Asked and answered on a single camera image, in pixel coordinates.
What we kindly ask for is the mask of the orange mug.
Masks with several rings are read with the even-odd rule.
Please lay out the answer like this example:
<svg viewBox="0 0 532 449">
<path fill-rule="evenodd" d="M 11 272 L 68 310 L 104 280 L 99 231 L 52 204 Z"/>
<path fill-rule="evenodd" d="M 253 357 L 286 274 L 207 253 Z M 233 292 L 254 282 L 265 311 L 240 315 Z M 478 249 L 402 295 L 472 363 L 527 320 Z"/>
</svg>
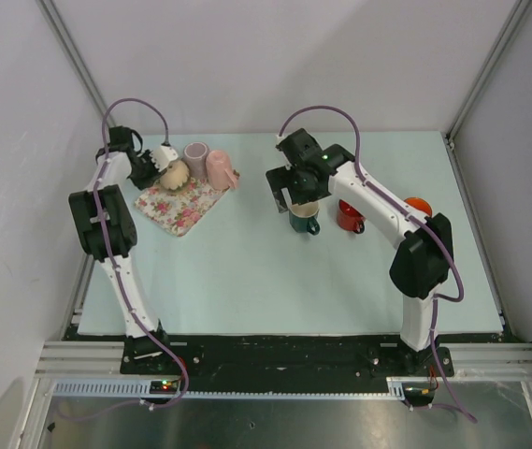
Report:
<svg viewBox="0 0 532 449">
<path fill-rule="evenodd" d="M 406 198 L 405 205 L 409 214 L 418 218 L 431 217 L 433 214 L 431 206 L 420 197 L 413 196 Z"/>
</svg>

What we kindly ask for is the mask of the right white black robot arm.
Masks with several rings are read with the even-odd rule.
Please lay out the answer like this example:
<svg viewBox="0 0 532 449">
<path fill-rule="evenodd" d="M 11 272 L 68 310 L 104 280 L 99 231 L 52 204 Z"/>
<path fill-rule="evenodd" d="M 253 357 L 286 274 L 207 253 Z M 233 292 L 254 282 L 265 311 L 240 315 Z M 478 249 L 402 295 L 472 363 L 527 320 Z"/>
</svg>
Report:
<svg viewBox="0 0 532 449">
<path fill-rule="evenodd" d="M 280 213 L 334 196 L 363 215 L 395 249 L 389 275 L 403 295 L 400 339 L 406 345 L 398 363 L 411 375 L 421 374 L 432 363 L 433 295 L 447 281 L 453 259 L 450 221 L 409 206 L 366 174 L 356 156 L 338 144 L 322 149 L 303 128 L 279 137 L 276 149 L 286 164 L 270 169 L 266 179 Z"/>
</svg>

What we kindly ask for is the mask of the red mug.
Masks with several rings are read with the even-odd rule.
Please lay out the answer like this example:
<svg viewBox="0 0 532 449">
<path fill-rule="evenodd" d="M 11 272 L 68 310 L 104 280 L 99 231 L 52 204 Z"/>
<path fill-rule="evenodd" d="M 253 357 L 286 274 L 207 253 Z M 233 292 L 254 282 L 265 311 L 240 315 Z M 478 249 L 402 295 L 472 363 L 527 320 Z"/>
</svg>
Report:
<svg viewBox="0 0 532 449">
<path fill-rule="evenodd" d="M 366 230 L 365 217 L 343 200 L 338 202 L 336 222 L 341 229 L 357 235 L 363 234 Z"/>
</svg>

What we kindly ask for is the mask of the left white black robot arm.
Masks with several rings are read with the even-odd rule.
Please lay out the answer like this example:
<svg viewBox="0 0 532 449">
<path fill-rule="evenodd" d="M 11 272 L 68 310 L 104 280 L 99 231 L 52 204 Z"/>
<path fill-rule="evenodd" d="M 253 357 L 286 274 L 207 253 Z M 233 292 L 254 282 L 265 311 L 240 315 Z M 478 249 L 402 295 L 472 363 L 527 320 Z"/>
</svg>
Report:
<svg viewBox="0 0 532 449">
<path fill-rule="evenodd" d="M 158 175 L 151 152 L 135 147 L 142 142 L 131 128 L 109 128 L 108 146 L 96 154 L 92 180 L 70 194 L 68 204 L 82 250 L 105 271 L 114 290 L 133 357 L 150 371 L 162 373 L 172 366 L 174 352 L 137 278 L 132 256 L 137 229 L 122 194 L 126 181 L 143 188 Z"/>
</svg>

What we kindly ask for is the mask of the cream beige mug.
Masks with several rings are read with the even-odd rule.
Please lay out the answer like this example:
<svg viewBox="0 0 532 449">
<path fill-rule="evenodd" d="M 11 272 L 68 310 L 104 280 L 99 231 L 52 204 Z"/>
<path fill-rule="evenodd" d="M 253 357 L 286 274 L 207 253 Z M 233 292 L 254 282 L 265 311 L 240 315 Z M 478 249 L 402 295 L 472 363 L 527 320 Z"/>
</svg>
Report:
<svg viewBox="0 0 532 449">
<path fill-rule="evenodd" d="M 178 191 L 191 178 L 190 170 L 182 160 L 172 162 L 159 180 L 160 185 L 167 191 Z"/>
</svg>

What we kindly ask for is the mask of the green mug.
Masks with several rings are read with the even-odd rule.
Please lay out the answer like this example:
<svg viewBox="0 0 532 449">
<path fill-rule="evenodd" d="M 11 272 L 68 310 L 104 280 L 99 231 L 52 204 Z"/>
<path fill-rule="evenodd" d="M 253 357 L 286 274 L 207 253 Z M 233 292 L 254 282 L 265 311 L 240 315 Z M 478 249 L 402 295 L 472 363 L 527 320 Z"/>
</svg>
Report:
<svg viewBox="0 0 532 449">
<path fill-rule="evenodd" d="M 318 223 L 319 203 L 293 204 L 289 208 L 289 223 L 296 233 L 308 233 L 317 236 L 320 233 Z"/>
</svg>

